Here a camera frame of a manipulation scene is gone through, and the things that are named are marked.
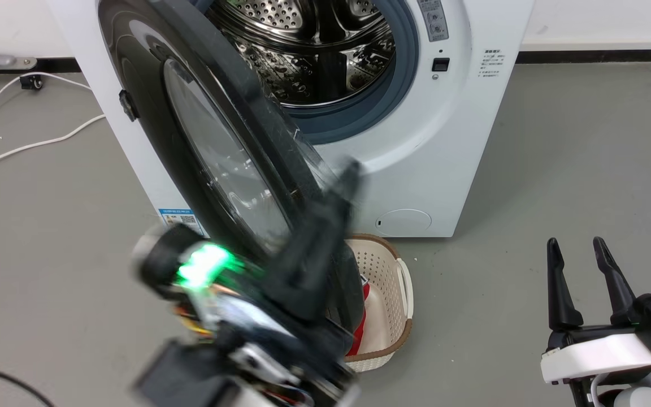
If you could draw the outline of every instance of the white washing machine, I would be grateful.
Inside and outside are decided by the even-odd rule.
[[[533,0],[49,3],[164,221],[269,246],[318,155],[364,164],[355,232],[452,236]]]

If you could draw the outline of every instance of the washing machine door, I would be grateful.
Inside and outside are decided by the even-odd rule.
[[[332,175],[255,71],[186,0],[101,0],[125,113],[137,119],[207,233],[263,263]],[[351,250],[334,258],[330,314],[363,315]]]

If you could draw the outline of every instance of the stainless steel drum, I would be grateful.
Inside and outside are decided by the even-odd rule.
[[[371,0],[215,0],[206,15],[287,107],[346,100],[396,53]]]

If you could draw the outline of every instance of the white wall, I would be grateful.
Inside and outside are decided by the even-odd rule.
[[[651,49],[651,0],[536,0],[522,51]]]
[[[535,1],[522,51],[651,49],[651,0]],[[0,0],[0,53],[71,56],[45,0]]]

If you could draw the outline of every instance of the blue sticker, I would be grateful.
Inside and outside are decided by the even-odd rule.
[[[197,233],[203,235],[202,226],[189,209],[158,209],[165,224],[184,223]]]

